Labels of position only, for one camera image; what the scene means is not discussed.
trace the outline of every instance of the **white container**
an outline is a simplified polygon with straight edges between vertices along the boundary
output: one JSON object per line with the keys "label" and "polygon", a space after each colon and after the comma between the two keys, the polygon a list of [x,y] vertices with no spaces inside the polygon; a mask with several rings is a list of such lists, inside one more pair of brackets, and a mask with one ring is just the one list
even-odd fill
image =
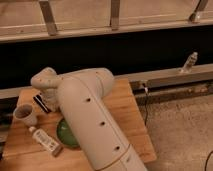
{"label": "white container", "polygon": [[35,126],[38,122],[33,106],[31,104],[22,104],[16,107],[13,112],[16,120],[22,121],[27,126]]}
{"label": "white container", "polygon": [[30,127],[29,131],[33,133],[33,139],[40,143],[50,154],[57,156],[62,150],[62,146],[50,137],[44,130]]}

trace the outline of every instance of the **black wall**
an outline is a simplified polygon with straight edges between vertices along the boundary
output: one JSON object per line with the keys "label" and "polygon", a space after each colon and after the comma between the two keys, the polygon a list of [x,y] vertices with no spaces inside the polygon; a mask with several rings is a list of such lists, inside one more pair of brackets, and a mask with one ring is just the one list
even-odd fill
{"label": "black wall", "polygon": [[213,62],[213,26],[0,44],[0,88],[29,85],[46,66],[58,73],[107,67],[114,74],[180,67],[193,51]]}

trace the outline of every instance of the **floor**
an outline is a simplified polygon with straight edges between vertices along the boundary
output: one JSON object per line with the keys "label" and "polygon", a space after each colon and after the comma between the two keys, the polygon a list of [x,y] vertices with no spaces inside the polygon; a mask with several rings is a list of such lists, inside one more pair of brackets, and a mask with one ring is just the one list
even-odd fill
{"label": "floor", "polygon": [[[139,107],[144,117],[145,106]],[[158,157],[146,164],[148,170],[204,171],[213,150],[213,95],[159,100],[147,109],[147,128]],[[213,170],[213,156],[207,170]]]}

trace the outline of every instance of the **plastic item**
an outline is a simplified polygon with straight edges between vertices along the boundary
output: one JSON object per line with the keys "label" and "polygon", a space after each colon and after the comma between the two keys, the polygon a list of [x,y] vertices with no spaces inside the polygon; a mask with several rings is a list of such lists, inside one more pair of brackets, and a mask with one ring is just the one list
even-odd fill
{"label": "plastic item", "polygon": [[57,156],[62,150],[62,146],[50,137],[44,130],[36,129],[34,126],[29,128],[29,131],[33,133],[33,139],[40,143],[50,154]]}
{"label": "plastic item", "polygon": [[57,136],[58,139],[65,145],[70,148],[78,148],[80,147],[78,141],[74,137],[69,125],[65,121],[65,119],[61,119],[57,126]]}

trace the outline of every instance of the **black object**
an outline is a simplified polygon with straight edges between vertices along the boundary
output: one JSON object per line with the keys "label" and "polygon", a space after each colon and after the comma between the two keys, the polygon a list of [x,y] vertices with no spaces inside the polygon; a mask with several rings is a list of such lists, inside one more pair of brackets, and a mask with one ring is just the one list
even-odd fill
{"label": "black object", "polygon": [[206,159],[206,162],[205,162],[205,168],[204,168],[204,171],[207,171],[207,166],[208,166],[208,162],[209,162],[209,159],[211,157],[211,155],[213,154],[213,151],[211,151],[208,156],[207,156],[207,159]]}
{"label": "black object", "polygon": [[40,95],[34,96],[33,100],[42,108],[42,110],[45,113],[50,113],[51,112],[51,110],[43,103]]}

